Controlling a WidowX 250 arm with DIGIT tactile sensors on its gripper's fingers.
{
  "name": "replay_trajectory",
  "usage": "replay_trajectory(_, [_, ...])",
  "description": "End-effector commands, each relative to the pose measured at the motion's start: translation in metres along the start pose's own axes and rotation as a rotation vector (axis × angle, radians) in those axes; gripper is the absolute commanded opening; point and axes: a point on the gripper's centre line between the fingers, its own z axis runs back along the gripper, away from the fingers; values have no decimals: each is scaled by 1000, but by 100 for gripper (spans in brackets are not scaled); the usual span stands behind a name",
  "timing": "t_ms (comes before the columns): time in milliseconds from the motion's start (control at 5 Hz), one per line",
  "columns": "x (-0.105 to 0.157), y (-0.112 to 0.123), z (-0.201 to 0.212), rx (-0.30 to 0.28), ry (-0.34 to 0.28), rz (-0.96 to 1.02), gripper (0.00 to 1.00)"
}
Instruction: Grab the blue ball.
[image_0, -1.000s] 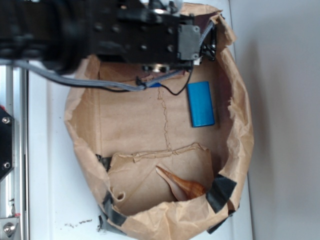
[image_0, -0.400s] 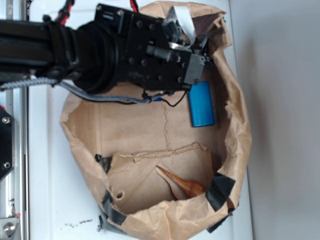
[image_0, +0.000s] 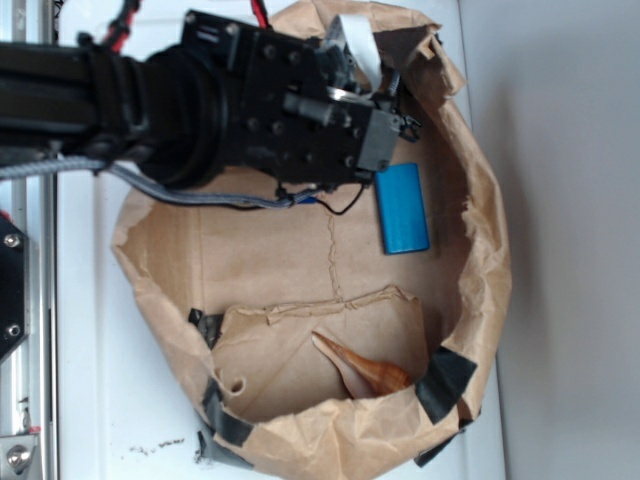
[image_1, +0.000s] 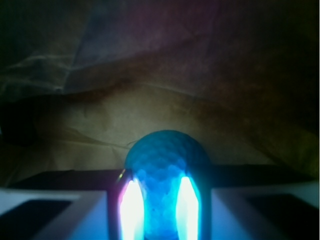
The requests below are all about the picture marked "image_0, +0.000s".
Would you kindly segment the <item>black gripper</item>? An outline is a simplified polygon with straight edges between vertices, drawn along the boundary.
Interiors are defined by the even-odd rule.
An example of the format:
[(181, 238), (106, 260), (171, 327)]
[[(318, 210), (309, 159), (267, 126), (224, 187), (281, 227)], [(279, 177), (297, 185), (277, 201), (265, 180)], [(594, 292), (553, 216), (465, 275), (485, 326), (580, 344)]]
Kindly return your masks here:
[(231, 166), (281, 183), (370, 184), (400, 134), (394, 100), (381, 91), (382, 62), (369, 20), (339, 14), (322, 39), (299, 39), (198, 11), (181, 39), (212, 90), (213, 149), (199, 179)]

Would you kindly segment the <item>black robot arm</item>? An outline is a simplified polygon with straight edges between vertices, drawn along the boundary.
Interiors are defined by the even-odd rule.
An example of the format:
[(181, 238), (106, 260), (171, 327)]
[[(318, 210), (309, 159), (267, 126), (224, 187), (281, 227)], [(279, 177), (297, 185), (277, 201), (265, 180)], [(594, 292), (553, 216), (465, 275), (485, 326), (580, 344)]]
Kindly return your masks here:
[(129, 160), (171, 189), (231, 166), (325, 189), (368, 184), (401, 130), (393, 99), (361, 95), (350, 50), (198, 11), (144, 61), (112, 41), (1, 46), (1, 161), (45, 151)]

